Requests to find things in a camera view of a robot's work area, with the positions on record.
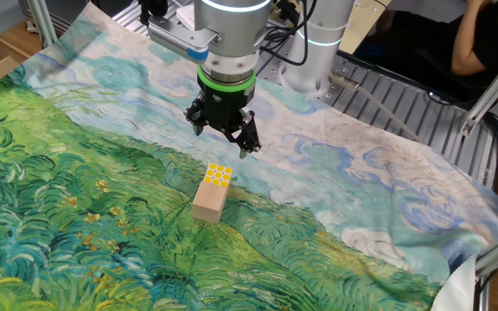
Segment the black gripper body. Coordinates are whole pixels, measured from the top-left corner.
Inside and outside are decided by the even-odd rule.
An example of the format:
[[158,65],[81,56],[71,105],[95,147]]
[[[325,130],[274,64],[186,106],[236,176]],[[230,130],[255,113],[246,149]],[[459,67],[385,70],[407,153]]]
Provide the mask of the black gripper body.
[[201,84],[203,99],[198,104],[199,125],[209,125],[216,130],[235,132],[244,121],[243,112],[254,96],[255,86],[249,86],[236,92],[220,91]]

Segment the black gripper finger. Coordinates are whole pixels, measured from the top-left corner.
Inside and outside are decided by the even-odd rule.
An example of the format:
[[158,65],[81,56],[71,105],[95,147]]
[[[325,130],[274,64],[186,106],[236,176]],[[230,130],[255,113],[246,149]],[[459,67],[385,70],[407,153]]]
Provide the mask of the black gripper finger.
[[204,127],[207,125],[207,120],[203,116],[204,101],[203,97],[197,97],[184,112],[186,120],[192,124],[193,131],[196,136],[199,136]]
[[225,129],[227,140],[239,146],[240,159],[245,159],[248,154],[261,149],[254,115],[253,111],[240,109],[235,117],[230,119],[230,124]]

